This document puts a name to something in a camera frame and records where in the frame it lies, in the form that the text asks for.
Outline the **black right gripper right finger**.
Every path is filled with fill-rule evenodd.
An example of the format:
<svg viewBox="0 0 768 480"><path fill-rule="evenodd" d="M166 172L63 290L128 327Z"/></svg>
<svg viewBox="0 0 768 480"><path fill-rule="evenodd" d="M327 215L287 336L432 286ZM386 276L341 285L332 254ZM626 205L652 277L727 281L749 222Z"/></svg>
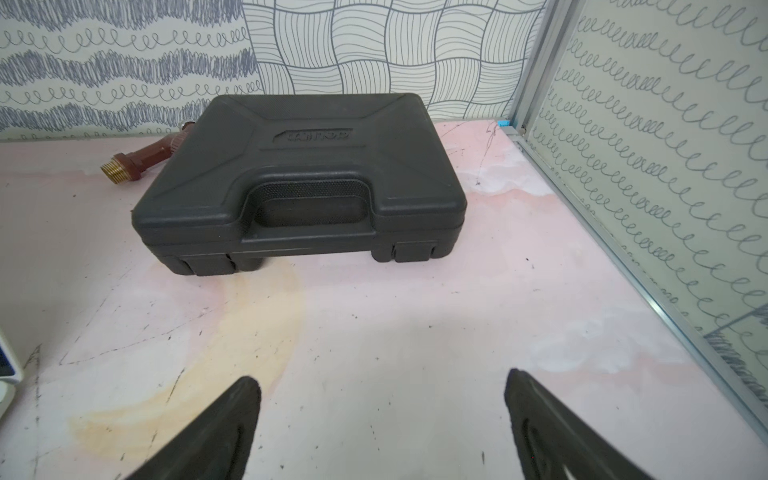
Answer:
<svg viewBox="0 0 768 480"><path fill-rule="evenodd" d="M526 479L650 477L528 372L509 372L504 400Z"/></svg>

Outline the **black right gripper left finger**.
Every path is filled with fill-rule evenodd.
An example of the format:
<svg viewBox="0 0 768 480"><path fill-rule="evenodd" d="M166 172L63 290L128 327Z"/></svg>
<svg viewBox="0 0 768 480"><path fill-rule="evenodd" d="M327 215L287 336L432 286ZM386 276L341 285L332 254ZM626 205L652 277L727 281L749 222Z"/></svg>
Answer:
<svg viewBox="0 0 768 480"><path fill-rule="evenodd" d="M261 404L258 382L235 381L132 479L232 479L244 476Z"/></svg>

